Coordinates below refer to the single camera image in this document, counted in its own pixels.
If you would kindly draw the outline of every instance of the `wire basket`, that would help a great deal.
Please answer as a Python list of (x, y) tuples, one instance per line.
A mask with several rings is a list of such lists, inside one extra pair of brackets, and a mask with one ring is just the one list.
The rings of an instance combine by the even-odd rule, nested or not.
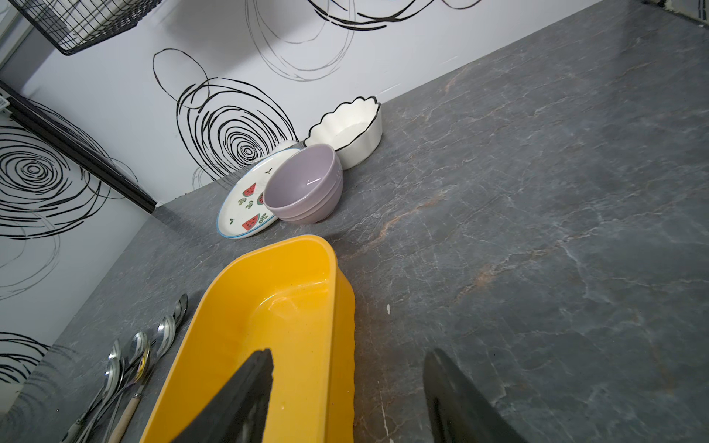
[(64, 55), (125, 32), (162, 0), (8, 0)]

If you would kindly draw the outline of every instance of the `white scalloped bowl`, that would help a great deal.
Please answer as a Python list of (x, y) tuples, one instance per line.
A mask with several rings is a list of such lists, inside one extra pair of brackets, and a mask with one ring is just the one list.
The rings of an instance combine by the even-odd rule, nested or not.
[(341, 103), (310, 129), (305, 146), (325, 143), (336, 151), (343, 171), (357, 166), (381, 141), (380, 108), (374, 96)]

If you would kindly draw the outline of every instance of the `purple ceramic bowl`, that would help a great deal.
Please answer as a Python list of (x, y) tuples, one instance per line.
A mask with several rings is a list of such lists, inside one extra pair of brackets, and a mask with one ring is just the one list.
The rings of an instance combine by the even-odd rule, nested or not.
[(315, 207), (309, 211), (306, 211), (297, 217), (283, 218), (282, 220), (288, 223), (295, 223), (297, 225), (309, 225), (311, 223), (317, 223), (321, 220), (325, 220), (328, 215), (335, 210), (337, 202), (340, 201), (344, 182), (344, 180), (340, 179), (337, 183), (335, 183), (330, 192), (328, 192), (328, 195), (326, 195), (320, 203), (315, 205)]
[(342, 164), (335, 150), (324, 144), (308, 146), (273, 173), (264, 190), (264, 205), (278, 218), (302, 218), (322, 203), (338, 182), (342, 182)]

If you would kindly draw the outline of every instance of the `wooden handle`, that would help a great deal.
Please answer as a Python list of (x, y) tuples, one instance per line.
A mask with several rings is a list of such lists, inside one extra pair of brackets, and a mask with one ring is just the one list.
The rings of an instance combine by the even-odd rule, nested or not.
[(79, 435), (79, 431), (82, 430), (83, 425), (83, 420), (78, 419), (77, 421), (75, 421), (74, 424), (69, 428), (67, 433), (64, 434), (64, 438), (60, 443), (74, 443), (74, 440), (77, 439), (77, 435)]
[(128, 406), (125, 407), (123, 415), (116, 425), (116, 428), (111, 433), (111, 438), (108, 439), (108, 443), (121, 443), (123, 434), (125, 434), (125, 430), (128, 428), (128, 423), (130, 423), (130, 419), (133, 418), (133, 413), (138, 407), (139, 402), (140, 397), (133, 397), (130, 399)]
[(123, 400), (123, 392), (118, 395), (118, 400), (116, 400), (116, 406), (113, 408), (111, 419), (108, 421), (108, 425), (106, 426), (104, 439), (101, 440), (102, 443), (108, 443), (108, 438), (111, 436), (111, 431), (113, 430), (113, 424), (116, 422), (116, 414), (118, 413), (118, 408), (121, 407), (121, 400)]

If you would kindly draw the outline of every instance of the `wall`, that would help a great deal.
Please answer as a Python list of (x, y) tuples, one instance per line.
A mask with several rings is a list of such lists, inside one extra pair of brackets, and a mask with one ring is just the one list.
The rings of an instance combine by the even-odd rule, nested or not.
[(0, 67), (31, 30), (30, 22), (7, 0), (0, 0)]
[(145, 220), (95, 176), (0, 118), (0, 415)]
[(23, 93), (120, 153), (164, 203), (305, 138), (343, 101), (387, 101), (596, 2), (165, 0), (127, 33), (54, 52)]

